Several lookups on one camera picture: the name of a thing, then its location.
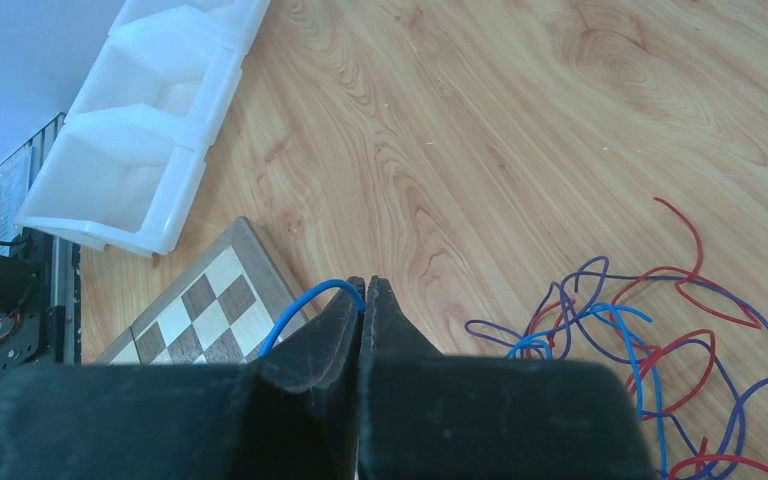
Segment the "white square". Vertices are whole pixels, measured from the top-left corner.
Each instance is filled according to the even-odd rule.
[[[257,344],[266,338],[274,325],[275,323],[272,321],[269,313],[263,308],[263,304],[257,302],[249,307],[246,313],[231,325],[231,331],[237,337],[240,351],[243,352],[243,355],[248,355],[249,352],[257,347]]]
[[[163,350],[151,361],[152,365],[169,365],[172,363],[172,357],[169,356],[169,349]]]
[[[234,247],[226,248],[204,270],[207,280],[213,287],[216,295],[224,292],[231,283],[243,274],[243,265],[240,263]]]
[[[196,336],[201,342],[202,346],[206,349],[213,345],[213,342],[219,338],[220,335],[228,330],[228,319],[225,318],[225,312],[222,311],[222,307],[219,302],[213,302],[210,304],[204,312],[195,321],[193,321],[193,329],[196,331]]]
[[[176,298],[163,313],[157,316],[157,324],[166,346],[172,345],[178,335],[190,326],[190,316],[184,308],[184,301]]]
[[[125,345],[125,348],[110,361],[111,365],[132,365],[139,363],[140,356],[137,354],[137,344],[134,342],[128,342],[128,344]]]

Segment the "wooden table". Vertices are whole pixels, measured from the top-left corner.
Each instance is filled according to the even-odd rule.
[[[240,215],[303,286],[385,276],[442,350],[501,355],[464,321],[522,330],[549,282],[594,255],[616,272],[693,265],[658,195],[698,225],[702,273],[768,317],[768,2],[273,0],[244,70],[177,250],[84,251],[85,361]],[[713,328],[738,388],[768,376],[762,331],[671,284],[628,302],[655,318],[635,323],[650,342]],[[668,402],[707,361],[685,350],[661,367]],[[679,411],[697,444],[720,442],[724,385],[714,374]],[[768,463],[768,387],[747,411],[745,454]]]

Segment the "white plastic bin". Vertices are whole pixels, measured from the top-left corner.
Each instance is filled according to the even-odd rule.
[[[108,38],[66,123],[107,110],[127,118],[129,109],[147,105],[158,122],[174,120],[212,145],[240,81],[243,54],[211,32],[203,16],[176,8]]]
[[[102,249],[138,255],[175,248],[199,182],[207,145],[154,122],[137,107],[63,127],[16,223]]]
[[[141,20],[178,7],[202,12],[206,24],[234,39],[245,55],[263,22],[269,0],[126,0],[110,27],[109,35],[139,28]]]

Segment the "white wall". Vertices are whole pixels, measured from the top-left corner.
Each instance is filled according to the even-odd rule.
[[[123,1],[0,0],[0,163],[69,109]]]

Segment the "chessboard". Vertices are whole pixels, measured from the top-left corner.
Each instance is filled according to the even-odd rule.
[[[268,235],[237,219],[99,357],[102,364],[246,363],[302,293]],[[299,312],[283,338],[314,316]]]

